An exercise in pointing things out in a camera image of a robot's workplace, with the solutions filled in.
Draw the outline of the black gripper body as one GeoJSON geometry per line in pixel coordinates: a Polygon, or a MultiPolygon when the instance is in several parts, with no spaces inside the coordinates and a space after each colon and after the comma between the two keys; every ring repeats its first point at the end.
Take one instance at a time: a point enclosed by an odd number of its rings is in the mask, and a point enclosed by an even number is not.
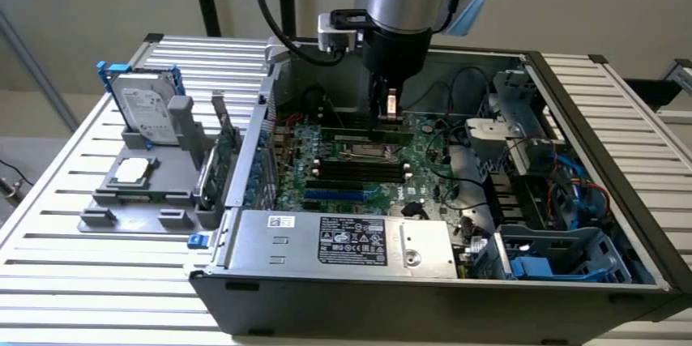
{"type": "Polygon", "coordinates": [[[432,30],[416,34],[372,28],[363,34],[363,64],[387,88],[400,88],[426,62],[432,30]]]}

